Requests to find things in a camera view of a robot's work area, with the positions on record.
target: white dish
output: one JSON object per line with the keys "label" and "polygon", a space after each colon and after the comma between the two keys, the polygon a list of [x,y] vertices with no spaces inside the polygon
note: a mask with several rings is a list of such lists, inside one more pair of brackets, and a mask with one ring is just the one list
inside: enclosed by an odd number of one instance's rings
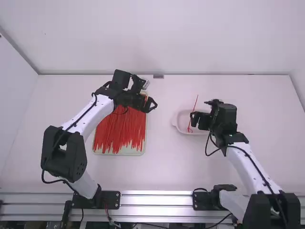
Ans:
{"label": "white dish", "polygon": [[197,127],[192,127],[190,125],[190,132],[187,131],[187,127],[189,126],[189,122],[191,120],[190,113],[193,112],[191,109],[185,109],[177,111],[171,120],[171,123],[173,126],[177,128],[177,130],[186,135],[208,135],[209,132],[205,130],[199,130]]}

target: white wall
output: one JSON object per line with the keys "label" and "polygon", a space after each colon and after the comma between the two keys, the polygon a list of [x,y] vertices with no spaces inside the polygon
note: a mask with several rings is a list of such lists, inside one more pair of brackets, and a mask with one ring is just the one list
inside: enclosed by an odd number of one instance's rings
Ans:
{"label": "white wall", "polygon": [[37,76],[36,72],[1,35],[0,174],[29,104]]}
{"label": "white wall", "polygon": [[289,73],[305,105],[303,0],[0,0],[43,74]]}

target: red straw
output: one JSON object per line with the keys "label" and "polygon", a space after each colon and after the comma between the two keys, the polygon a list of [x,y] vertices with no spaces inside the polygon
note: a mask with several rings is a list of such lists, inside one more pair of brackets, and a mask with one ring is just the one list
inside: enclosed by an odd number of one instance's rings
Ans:
{"label": "red straw", "polygon": [[[198,95],[197,95],[196,102],[195,102],[195,105],[194,105],[194,108],[193,108],[193,111],[192,111],[192,112],[194,112],[194,110],[195,110],[197,100],[198,100]],[[191,131],[191,133],[193,132],[193,130],[190,128],[190,125],[191,125],[191,119],[190,119],[190,122],[189,122],[189,126],[187,127],[187,132],[188,132],[188,133],[189,133],[190,131]]]}

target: white enclosure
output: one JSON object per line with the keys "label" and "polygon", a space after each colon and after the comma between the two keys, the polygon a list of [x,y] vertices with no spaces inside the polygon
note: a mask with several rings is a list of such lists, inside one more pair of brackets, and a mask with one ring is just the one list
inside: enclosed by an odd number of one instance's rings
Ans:
{"label": "white enclosure", "polygon": [[199,94],[198,108],[213,98],[235,104],[266,171],[305,192],[304,11],[301,0],[0,0],[0,187],[44,188],[43,131],[79,112],[118,68],[150,78],[159,107],[142,156],[94,155],[89,137],[88,171],[104,188],[243,189],[221,154],[204,157],[206,137],[170,124]]}

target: bundle of red straws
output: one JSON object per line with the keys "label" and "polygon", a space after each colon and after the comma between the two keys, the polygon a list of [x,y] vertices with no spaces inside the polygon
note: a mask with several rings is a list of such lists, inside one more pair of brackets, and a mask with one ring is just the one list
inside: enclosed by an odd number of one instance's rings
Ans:
{"label": "bundle of red straws", "polygon": [[145,141],[146,114],[133,108],[118,106],[96,127],[93,150],[118,154],[123,146],[142,151]]}

